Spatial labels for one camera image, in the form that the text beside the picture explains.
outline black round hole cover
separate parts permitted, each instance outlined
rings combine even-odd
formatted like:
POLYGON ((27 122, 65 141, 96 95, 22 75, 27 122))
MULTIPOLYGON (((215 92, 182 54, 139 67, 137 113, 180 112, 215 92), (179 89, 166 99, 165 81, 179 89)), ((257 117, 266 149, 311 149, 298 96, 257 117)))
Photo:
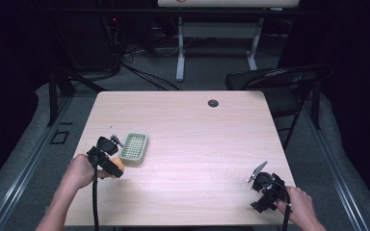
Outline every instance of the black round hole cover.
POLYGON ((210 107, 212 107, 212 108, 216 108, 216 107, 218 107, 219 102, 218 102, 218 100, 211 99, 211 100, 209 100, 209 101, 208 101, 208 105, 209 105, 210 107))

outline human arm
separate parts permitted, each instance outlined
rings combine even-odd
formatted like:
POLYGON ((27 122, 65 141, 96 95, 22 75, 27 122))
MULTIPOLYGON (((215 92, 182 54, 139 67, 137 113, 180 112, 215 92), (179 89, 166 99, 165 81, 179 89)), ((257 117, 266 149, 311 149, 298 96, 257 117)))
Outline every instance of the human arm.
MULTIPOLYGON (((291 200, 290 221, 299 226, 303 231, 325 231, 326 228, 315 216, 313 202, 311 196, 303 192, 299 188, 286 187, 291 200)), ((286 209, 286 202, 282 200, 277 201, 277 208, 284 214, 286 209)))
MULTIPOLYGON (((105 171, 98 170, 97 176, 109 177, 105 171)), ((59 188, 56 190, 49 209, 36 230, 63 230, 68 208, 77 191, 88 186, 94 177, 94 168, 88 157, 78 154, 67 167, 59 188)))

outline chair seat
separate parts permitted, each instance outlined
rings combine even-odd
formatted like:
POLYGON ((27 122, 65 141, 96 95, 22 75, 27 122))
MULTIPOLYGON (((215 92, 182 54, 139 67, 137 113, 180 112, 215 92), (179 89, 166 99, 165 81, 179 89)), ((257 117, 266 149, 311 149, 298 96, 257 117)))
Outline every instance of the chair seat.
POLYGON ((302 108, 289 87, 256 90, 264 93, 272 117, 295 115, 302 108))

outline table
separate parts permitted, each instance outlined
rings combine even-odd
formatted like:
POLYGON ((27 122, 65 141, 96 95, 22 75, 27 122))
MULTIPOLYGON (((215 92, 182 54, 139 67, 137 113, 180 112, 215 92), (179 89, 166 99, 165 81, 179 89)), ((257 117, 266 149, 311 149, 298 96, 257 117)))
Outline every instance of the table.
MULTIPOLYGON (((166 8, 296 8, 300 0, 158 0, 159 7, 166 8)), ((251 23, 184 22, 178 18, 178 65, 176 81, 184 80, 184 38, 238 38, 252 39, 251 50, 247 51, 249 68, 257 69, 254 55, 260 39, 263 19, 251 23)))
MULTIPOLYGON (((282 224, 280 212, 250 206, 262 193, 247 179, 264 161, 263 171, 295 185, 261 92, 104 91, 75 155, 100 136, 124 142, 130 132, 148 135, 145 159, 120 179, 98 181, 100 225, 282 224)), ((93 225, 91 185, 76 194, 66 225, 93 225)))

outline soap dish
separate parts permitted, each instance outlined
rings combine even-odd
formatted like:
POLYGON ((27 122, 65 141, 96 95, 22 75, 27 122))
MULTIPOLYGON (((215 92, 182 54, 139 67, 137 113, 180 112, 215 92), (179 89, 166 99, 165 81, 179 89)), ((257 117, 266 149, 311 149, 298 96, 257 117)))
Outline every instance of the soap dish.
POLYGON ((148 136, 141 133, 129 133, 125 138, 124 147, 119 153, 124 164, 139 165, 143 162, 146 147, 148 146, 148 136))

